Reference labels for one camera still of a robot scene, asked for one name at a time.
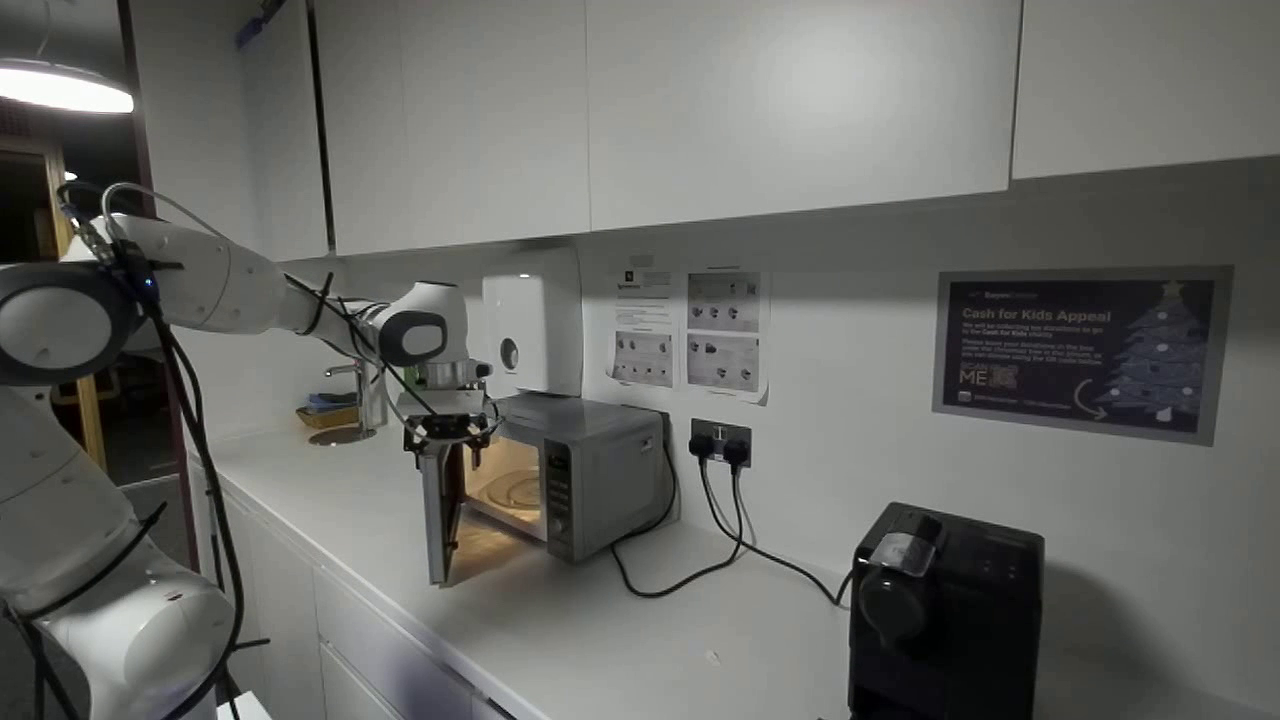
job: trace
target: microwave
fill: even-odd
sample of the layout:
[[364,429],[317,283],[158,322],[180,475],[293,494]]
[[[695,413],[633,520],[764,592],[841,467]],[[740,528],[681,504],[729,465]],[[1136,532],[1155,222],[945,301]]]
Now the microwave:
[[432,583],[449,583],[463,514],[567,564],[668,514],[674,473],[662,413],[525,390],[494,398],[491,414],[494,435],[455,445],[438,491],[426,491]]

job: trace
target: microwave door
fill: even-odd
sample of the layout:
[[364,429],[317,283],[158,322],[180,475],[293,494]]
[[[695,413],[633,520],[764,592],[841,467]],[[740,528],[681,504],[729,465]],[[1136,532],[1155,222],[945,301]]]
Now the microwave door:
[[426,574],[449,583],[455,551],[455,520],[463,504],[463,445],[432,445],[420,452],[425,473],[425,520],[426,520]]

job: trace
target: countertop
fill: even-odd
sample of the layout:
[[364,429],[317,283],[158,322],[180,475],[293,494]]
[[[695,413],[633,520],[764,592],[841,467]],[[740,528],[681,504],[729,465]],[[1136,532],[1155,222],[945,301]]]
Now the countertop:
[[[849,720],[849,612],[744,557],[668,599],[624,592],[606,557],[560,564],[535,543],[463,528],[453,587],[426,583],[420,475],[392,432],[310,446],[215,452],[230,500],[251,500],[518,720]],[[729,543],[672,520],[624,547],[658,587]],[[1040,650],[1035,720],[1276,720],[1085,655]]]

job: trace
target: light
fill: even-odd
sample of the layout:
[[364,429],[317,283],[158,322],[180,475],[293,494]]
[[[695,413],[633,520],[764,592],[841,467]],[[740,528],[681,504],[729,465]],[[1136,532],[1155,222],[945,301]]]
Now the light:
[[123,91],[121,85],[53,58],[0,58],[0,96],[86,114],[132,111],[132,91]]

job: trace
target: poster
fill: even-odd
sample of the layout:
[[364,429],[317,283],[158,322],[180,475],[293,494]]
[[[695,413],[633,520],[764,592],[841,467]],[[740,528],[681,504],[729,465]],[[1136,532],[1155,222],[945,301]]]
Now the poster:
[[945,276],[937,408],[1207,445],[1228,283],[1228,269]]

